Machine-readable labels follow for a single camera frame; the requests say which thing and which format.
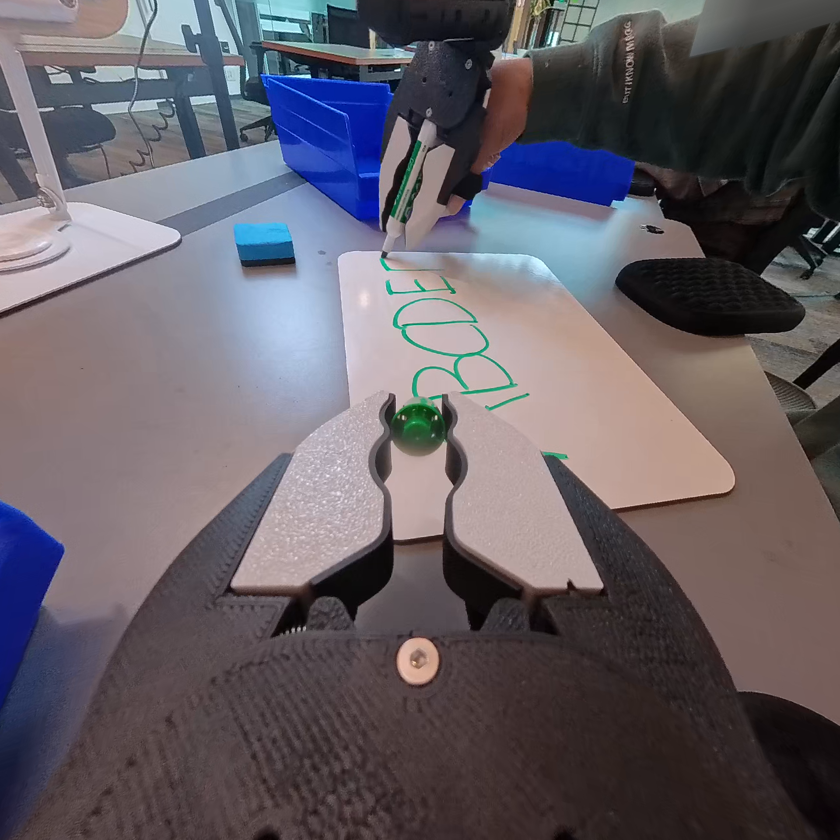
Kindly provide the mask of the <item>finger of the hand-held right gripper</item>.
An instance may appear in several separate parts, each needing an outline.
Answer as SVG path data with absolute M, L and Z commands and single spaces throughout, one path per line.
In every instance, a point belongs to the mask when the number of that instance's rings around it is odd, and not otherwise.
M 448 199 L 440 203 L 438 198 L 454 154 L 455 150 L 447 145 L 439 145 L 426 154 L 421 171 L 421 184 L 405 223 L 405 249 L 420 249 L 433 226 L 448 214 Z
M 379 210 L 381 231 L 385 231 L 387 219 L 392 213 L 412 157 L 417 130 L 404 119 L 396 119 L 382 155 L 379 179 Z

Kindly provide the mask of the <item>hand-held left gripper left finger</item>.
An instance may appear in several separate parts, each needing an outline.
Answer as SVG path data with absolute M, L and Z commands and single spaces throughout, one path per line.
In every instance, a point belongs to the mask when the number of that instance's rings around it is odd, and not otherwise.
M 375 392 L 297 446 L 236 572 L 237 595 L 367 601 L 393 569 L 390 422 Z

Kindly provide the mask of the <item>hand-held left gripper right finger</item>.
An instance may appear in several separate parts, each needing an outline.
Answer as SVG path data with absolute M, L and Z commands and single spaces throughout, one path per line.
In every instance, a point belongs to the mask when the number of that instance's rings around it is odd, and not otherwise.
M 604 584 L 539 447 L 467 395 L 444 396 L 444 535 L 457 555 L 527 599 Z

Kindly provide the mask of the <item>green dry erase marker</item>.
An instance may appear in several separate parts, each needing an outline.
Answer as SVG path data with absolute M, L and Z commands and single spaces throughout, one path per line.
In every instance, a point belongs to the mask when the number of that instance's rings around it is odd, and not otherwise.
M 381 249 L 381 257 L 384 259 L 390 255 L 398 241 L 404 236 L 405 223 L 410 215 L 413 199 L 421 184 L 421 171 L 424 165 L 426 154 L 439 145 L 437 127 L 428 119 L 423 121 L 419 131 L 416 132 L 416 142 L 412 157 L 408 163 L 403 184 L 395 197 L 394 206 L 390 217 L 387 219 L 385 242 Z

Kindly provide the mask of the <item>blue plastic bin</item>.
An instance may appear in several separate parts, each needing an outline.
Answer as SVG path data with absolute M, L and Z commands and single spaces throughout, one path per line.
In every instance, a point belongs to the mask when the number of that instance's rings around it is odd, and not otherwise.
M 22 511 L 1 503 L 1 704 L 65 547 Z
M 484 183 L 609 207 L 628 195 L 635 163 L 603 150 L 564 142 L 514 143 L 484 174 Z
M 351 216 L 379 216 L 386 84 L 262 76 L 287 166 Z

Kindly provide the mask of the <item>green marker cap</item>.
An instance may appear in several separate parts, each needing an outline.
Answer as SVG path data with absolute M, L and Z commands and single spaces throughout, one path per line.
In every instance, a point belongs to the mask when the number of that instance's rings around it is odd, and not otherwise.
M 425 396 L 415 396 L 399 408 L 390 428 L 394 446 L 415 457 L 431 455 L 447 439 L 443 415 L 436 403 Z

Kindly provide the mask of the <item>white whiteboard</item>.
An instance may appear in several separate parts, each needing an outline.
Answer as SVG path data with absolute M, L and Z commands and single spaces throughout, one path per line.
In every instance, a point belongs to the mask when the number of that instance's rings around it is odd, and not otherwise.
M 729 463 L 530 255 L 338 259 L 350 401 L 463 393 L 622 511 L 728 494 Z

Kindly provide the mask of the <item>blue whiteboard eraser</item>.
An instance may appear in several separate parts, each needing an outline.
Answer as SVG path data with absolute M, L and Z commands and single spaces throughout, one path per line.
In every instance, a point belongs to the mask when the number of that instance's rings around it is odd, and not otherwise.
M 286 224 L 236 224 L 234 241 L 243 267 L 283 266 L 296 262 L 294 244 Z

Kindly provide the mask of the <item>person's right forearm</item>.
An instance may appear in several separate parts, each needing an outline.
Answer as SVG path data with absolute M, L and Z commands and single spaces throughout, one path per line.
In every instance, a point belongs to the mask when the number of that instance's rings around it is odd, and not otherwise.
M 736 181 L 803 187 L 839 219 L 839 26 L 690 56 L 698 17 L 615 17 L 574 45 L 534 50 L 524 143 L 563 141 Z

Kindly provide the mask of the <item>wooden background desk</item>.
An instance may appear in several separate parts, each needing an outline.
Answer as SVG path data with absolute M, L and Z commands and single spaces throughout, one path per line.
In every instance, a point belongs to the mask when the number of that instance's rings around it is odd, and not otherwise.
M 20 46 L 28 69 L 36 68 L 33 88 L 40 107 L 126 105 L 134 120 L 140 102 L 169 102 L 190 159 L 207 154 L 193 107 L 195 98 L 213 96 L 226 149 L 239 148 L 239 131 L 228 95 L 226 68 L 243 70 L 240 56 L 222 55 L 219 67 L 187 48 L 159 40 L 114 35 L 100 40 L 25 36 Z
M 414 53 L 406 49 L 371 49 L 352 45 L 263 41 L 254 45 L 278 54 L 280 74 L 290 76 L 294 67 L 304 67 L 311 78 L 362 82 L 399 82 Z

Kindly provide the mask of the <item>black honeycomb pad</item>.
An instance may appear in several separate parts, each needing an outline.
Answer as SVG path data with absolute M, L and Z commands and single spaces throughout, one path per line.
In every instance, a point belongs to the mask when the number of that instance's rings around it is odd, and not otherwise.
M 615 285 L 657 321 L 704 337 L 784 333 L 805 317 L 798 300 L 724 259 L 642 259 L 622 268 Z

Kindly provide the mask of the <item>grey mesh chair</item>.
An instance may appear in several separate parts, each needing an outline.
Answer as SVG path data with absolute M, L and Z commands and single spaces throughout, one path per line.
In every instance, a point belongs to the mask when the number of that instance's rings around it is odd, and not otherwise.
M 813 385 L 827 372 L 837 367 L 838 364 L 839 340 L 836 340 L 793 382 L 786 381 L 767 371 L 764 374 L 785 413 L 789 415 L 808 414 L 817 410 L 817 405 L 806 388 Z

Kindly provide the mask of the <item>black office chair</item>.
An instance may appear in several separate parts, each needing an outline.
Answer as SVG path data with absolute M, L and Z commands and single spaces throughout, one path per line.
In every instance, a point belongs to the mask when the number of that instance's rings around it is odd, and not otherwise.
M 41 110 L 39 114 L 62 186 L 88 184 L 72 168 L 68 158 L 113 141 L 117 130 L 109 117 L 84 106 Z

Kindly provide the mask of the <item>black textured pad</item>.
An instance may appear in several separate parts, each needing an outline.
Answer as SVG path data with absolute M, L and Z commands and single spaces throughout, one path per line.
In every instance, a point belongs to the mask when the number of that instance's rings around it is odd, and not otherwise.
M 815 833 L 839 838 L 839 727 L 817 712 L 760 692 L 739 698 L 764 756 Z

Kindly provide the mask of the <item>white stand with base plate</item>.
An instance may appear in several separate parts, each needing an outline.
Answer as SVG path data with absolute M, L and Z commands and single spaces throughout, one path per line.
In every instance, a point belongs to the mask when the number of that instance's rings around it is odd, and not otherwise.
M 18 33 L 3 25 L 2 70 L 33 154 L 39 204 L 2 215 L 2 314 L 156 256 L 182 240 L 171 227 L 66 200 L 18 42 Z

